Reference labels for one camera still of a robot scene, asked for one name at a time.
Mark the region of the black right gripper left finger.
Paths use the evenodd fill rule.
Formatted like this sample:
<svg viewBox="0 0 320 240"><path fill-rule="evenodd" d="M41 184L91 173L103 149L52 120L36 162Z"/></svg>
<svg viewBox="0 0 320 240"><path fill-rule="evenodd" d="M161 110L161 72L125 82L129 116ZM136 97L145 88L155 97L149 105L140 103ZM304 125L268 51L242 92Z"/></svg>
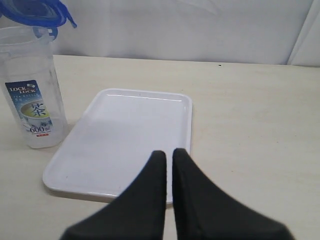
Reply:
<svg viewBox="0 0 320 240"><path fill-rule="evenodd" d="M62 240L161 240L167 198L167 159L155 150L134 181L107 206L68 227Z"/></svg>

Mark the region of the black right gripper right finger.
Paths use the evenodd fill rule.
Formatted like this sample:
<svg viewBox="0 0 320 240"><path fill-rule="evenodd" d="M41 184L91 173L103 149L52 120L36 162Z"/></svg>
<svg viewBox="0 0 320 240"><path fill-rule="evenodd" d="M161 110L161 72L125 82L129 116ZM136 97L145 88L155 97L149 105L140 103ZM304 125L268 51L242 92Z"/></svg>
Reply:
<svg viewBox="0 0 320 240"><path fill-rule="evenodd" d="M187 151L172 156L172 196L179 240L292 240L281 222L240 203L215 185Z"/></svg>

